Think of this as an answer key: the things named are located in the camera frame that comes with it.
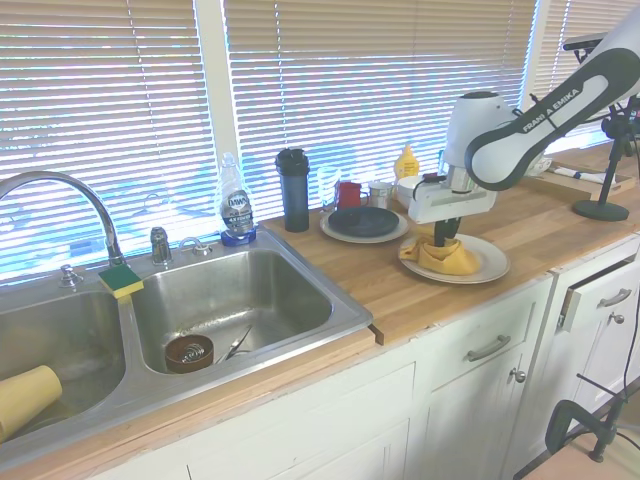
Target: kitchen sink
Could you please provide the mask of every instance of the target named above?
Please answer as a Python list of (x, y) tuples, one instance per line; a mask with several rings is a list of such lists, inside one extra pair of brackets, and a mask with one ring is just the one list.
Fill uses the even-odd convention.
[(93, 407), (125, 373), (118, 303), (103, 292), (81, 293), (0, 314), (0, 381), (48, 365), (62, 396), (15, 437)]
[[(366, 328), (371, 314), (280, 237), (258, 228), (248, 245), (211, 244), (173, 262), (127, 258), (144, 289), (115, 300), (99, 281), (59, 288), (59, 272), (0, 288), (0, 380), (39, 365), (60, 377), (54, 405), (0, 448), (0, 473), (111, 427)], [(173, 338), (208, 336), (214, 357), (251, 331), (242, 355), (169, 374)]]
[(242, 351), (256, 351), (321, 326), (331, 303), (281, 254), (253, 250), (158, 273), (132, 296), (147, 365), (170, 373), (165, 346), (184, 335), (206, 335), (214, 360), (251, 331)]

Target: red cup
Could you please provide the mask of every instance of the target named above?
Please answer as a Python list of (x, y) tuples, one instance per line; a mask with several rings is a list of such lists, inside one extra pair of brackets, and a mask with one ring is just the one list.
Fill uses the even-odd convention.
[[(362, 192), (362, 185), (355, 182), (340, 182), (337, 188), (336, 205), (338, 209), (359, 207), (362, 205), (360, 199), (360, 193)], [(369, 194), (365, 205), (369, 203)]]

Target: dark blue plate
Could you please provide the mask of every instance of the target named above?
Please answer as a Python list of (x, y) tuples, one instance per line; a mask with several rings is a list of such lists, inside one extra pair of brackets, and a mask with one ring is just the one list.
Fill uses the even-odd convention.
[(352, 237), (380, 237), (395, 230), (398, 222), (395, 213), (376, 207), (345, 208), (329, 215), (333, 230)]

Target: yellow cloth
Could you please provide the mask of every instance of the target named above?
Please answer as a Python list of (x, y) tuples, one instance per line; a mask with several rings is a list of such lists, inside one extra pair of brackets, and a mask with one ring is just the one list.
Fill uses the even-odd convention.
[(0, 444), (60, 395), (58, 376), (45, 366), (0, 381)]
[(476, 256), (457, 239), (446, 239), (444, 247), (434, 246), (433, 233), (419, 229), (416, 241), (400, 249), (400, 258), (417, 262), (422, 268), (445, 275), (471, 275), (480, 268)]

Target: sponge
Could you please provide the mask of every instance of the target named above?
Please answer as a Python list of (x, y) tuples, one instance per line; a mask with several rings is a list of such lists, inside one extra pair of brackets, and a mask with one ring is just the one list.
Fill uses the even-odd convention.
[(140, 277), (125, 264), (111, 267), (108, 270), (100, 272), (98, 275), (100, 275), (102, 284), (115, 298), (131, 295), (133, 292), (144, 288)]

